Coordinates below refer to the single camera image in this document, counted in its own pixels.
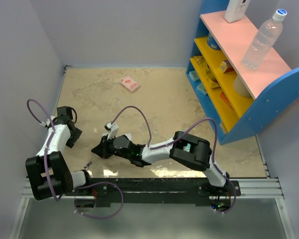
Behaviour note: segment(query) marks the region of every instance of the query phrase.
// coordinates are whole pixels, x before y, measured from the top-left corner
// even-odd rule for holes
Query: pink box
[[[129,92],[133,93],[136,91],[139,87],[140,84],[137,83],[132,77],[130,76],[125,76],[123,79],[121,79],[121,84],[124,86],[126,89],[129,90]]]

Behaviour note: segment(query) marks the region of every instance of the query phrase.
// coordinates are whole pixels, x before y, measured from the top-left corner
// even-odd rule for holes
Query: water bottle
[[[283,31],[282,21],[287,11],[278,9],[272,19],[265,21],[250,44],[241,64],[249,70],[257,69]]]

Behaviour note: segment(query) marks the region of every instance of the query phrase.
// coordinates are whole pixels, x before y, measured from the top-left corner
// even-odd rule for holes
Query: shelf unit
[[[218,125],[222,123],[217,135],[220,144],[256,135],[299,97],[299,67],[291,70],[273,48],[257,70],[247,70],[241,65],[241,59],[258,30],[246,16],[240,21],[228,23],[224,19],[228,2],[203,1],[186,72],[206,115],[214,118]],[[209,32],[221,50],[207,45]],[[220,88],[210,88],[194,56],[205,58]],[[235,71],[221,72],[219,65],[226,59]],[[196,70],[207,96],[196,90],[199,82],[193,82],[188,74],[192,70]],[[237,75],[252,98],[244,98],[233,89]],[[222,92],[232,108],[220,98]]]

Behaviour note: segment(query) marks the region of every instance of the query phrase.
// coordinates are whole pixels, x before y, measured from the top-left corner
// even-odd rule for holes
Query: gray wall
[[[29,0],[0,0],[0,239],[15,217],[25,160],[45,134],[26,100],[36,98],[52,113],[61,82],[61,62]]]
[[[183,66],[201,0],[31,0],[61,61]]]
[[[288,11],[275,49],[295,68],[299,66],[299,0],[282,0],[275,8]],[[271,176],[280,179],[286,208],[299,239],[299,99],[261,132],[259,139]]]

